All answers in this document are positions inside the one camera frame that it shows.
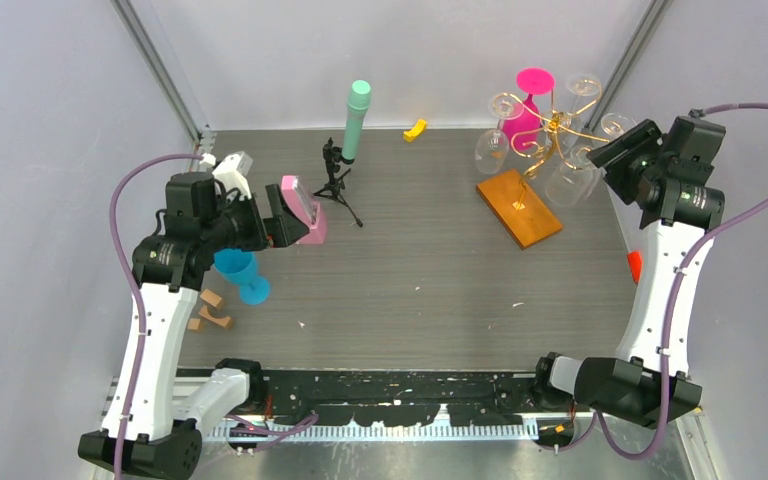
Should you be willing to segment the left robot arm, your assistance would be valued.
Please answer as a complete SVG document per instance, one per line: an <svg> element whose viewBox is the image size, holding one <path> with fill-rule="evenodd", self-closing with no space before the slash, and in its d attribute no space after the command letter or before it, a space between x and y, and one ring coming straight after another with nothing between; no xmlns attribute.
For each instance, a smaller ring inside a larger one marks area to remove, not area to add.
<svg viewBox="0 0 768 480"><path fill-rule="evenodd" d="M126 264L133 312L114 398L101 427L80 437L78 456L111 472L188 479L204 433L234 408L258 412L267 398L260 365L225 359L180 406L173 386L190 314L222 250L259 252L295 244L308 228L277 184L266 187L271 215L255 197L206 172L176 174L165 187L156 230Z"/></svg>

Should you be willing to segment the blue wine glass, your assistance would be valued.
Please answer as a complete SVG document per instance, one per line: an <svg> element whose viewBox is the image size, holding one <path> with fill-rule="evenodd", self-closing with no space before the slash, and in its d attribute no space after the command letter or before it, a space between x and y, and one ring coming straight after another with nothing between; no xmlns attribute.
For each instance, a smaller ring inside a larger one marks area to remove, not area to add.
<svg viewBox="0 0 768 480"><path fill-rule="evenodd" d="M252 252L220 250L214 254L214 266L227 282L236 287L244 304L259 305L269 297L270 283L260 275L257 258Z"/></svg>

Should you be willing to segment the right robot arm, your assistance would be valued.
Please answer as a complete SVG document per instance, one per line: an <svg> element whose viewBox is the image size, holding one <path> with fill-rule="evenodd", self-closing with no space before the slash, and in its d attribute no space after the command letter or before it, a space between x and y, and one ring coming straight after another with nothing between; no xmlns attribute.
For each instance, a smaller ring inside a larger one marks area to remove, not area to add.
<svg viewBox="0 0 768 480"><path fill-rule="evenodd" d="M678 116L668 132L645 120L587 153L610 189L641 210L642 267L631 316L611 357L542 357L531 400L544 410L572 404L654 429L697 408L687 342L701 267L725 207L707 182L726 130Z"/></svg>

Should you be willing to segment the clear ribbed wine glass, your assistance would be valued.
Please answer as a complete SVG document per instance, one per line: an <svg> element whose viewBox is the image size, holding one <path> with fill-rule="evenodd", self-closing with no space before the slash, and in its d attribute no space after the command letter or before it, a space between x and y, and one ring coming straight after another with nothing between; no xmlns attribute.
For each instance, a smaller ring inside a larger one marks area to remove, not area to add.
<svg viewBox="0 0 768 480"><path fill-rule="evenodd" d="M545 187L546 197L552 203L571 207L590 195L601 175L587 157L591 150L591 146L576 146L560 161Z"/></svg>

